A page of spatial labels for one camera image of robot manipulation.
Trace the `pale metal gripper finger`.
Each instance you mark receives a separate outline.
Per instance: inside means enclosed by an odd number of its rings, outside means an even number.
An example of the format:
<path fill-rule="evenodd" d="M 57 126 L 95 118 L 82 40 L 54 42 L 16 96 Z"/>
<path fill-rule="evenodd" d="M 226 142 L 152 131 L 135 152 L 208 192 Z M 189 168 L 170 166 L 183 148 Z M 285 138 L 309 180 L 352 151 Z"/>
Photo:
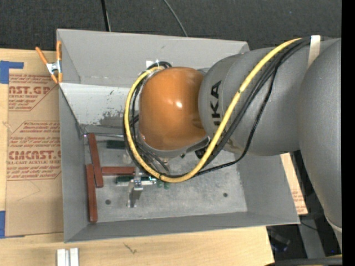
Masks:
<path fill-rule="evenodd" d="M 127 207 L 129 207 L 129 208 L 136 207 L 137 202 L 138 202 L 143 190 L 144 190 L 144 188 L 143 188 L 141 179 L 133 179 L 129 182 Z"/>

